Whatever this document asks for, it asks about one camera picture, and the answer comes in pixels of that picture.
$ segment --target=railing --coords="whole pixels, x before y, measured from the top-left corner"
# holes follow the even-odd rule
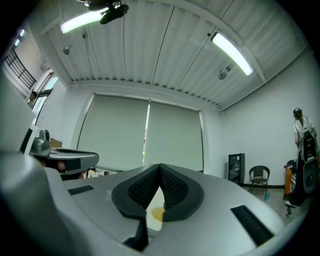
[[[22,64],[14,49],[11,48],[5,61],[20,81],[30,89],[36,80]]]

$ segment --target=black display stand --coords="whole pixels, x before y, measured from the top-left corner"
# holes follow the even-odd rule
[[[243,186],[245,181],[245,154],[230,154],[228,180]]]

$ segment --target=machine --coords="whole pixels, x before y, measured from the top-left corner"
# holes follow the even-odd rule
[[[55,169],[22,153],[3,153],[0,163],[8,209],[53,255],[231,256],[269,250],[291,235],[269,206],[243,188],[174,165],[62,181]],[[165,212],[150,241],[146,208],[159,187]]]

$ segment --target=window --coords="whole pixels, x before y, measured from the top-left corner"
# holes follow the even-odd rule
[[[34,106],[33,106],[33,113],[35,114],[35,118],[32,121],[33,125],[36,125],[38,122],[39,115],[41,113],[41,110],[45,106],[45,103],[53,91],[53,88],[55,84],[58,81],[58,77],[56,77],[53,73],[50,73],[48,75],[48,79],[46,79],[43,84],[40,86],[40,90],[38,92],[38,96],[35,100]]]

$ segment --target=floor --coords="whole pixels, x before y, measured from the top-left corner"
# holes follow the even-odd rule
[[[284,189],[268,188],[269,198],[267,200],[265,200],[265,192],[265,189],[262,191],[261,188],[252,189],[252,194],[269,205],[282,218],[285,225],[300,215],[306,215],[312,203],[312,198],[306,198],[300,207],[292,208],[292,214],[288,216],[286,200],[283,200]]]

